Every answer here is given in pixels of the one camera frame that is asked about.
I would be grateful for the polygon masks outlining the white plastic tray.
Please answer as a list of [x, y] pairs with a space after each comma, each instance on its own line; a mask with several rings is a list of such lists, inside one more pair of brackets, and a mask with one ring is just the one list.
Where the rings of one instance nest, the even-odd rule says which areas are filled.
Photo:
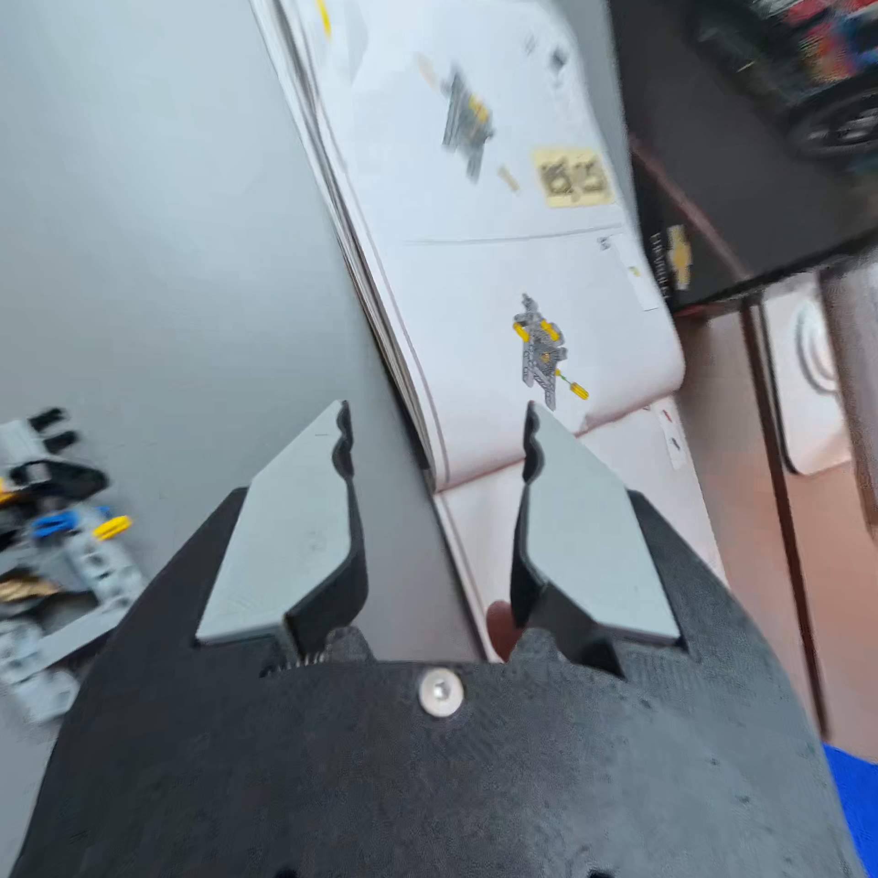
[[760, 317], [787, 467], [812, 477], [849, 464], [846, 413], [816, 273], [768, 287]]

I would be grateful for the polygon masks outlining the grey lego chassis assembly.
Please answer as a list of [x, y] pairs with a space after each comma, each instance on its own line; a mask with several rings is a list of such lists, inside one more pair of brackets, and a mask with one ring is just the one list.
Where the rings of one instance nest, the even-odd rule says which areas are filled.
[[[147, 582], [121, 535], [131, 519], [98, 503], [110, 485], [70, 455], [80, 441], [52, 407], [1, 426], [2, 690], [35, 725], [65, 715], [84, 667]], [[75, 533], [35, 540], [29, 523], [75, 509]]]

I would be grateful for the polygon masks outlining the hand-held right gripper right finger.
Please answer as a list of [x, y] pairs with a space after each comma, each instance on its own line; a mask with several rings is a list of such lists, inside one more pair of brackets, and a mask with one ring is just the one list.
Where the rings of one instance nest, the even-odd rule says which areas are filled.
[[624, 679], [620, 643], [665, 647], [682, 637], [630, 493], [536, 402], [522, 445], [509, 588], [515, 626], [548, 632], [572, 664]]

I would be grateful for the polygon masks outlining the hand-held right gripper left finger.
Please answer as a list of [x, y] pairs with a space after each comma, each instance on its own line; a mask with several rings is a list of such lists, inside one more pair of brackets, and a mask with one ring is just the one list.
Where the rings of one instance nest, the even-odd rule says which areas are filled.
[[333, 401], [254, 477], [196, 630], [200, 646], [269, 638], [323, 658], [368, 596], [348, 401]]

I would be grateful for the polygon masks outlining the lego set cardboard box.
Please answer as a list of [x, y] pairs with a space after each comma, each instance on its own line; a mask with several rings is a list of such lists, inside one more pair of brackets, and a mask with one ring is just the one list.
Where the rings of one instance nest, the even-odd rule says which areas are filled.
[[876, 2], [608, 6], [643, 246], [673, 314], [876, 245]]

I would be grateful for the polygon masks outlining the grey blurred post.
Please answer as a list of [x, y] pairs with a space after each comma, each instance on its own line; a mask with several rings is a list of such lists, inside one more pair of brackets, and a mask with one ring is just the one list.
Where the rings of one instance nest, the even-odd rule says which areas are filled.
[[820, 291], [863, 515], [876, 543], [877, 247], [824, 269]]

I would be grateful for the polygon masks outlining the open lego instruction booklet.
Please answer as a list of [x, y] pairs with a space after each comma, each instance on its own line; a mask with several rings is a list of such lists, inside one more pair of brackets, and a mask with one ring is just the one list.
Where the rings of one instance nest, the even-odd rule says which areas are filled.
[[538, 403], [724, 578], [679, 336], [552, 2], [251, 2], [488, 659]]

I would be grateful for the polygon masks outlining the blue plastic object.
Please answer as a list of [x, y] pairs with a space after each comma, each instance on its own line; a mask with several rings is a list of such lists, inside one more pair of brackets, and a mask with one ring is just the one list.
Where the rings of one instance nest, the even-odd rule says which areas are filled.
[[823, 744], [851, 838], [869, 877], [877, 877], [877, 764]]

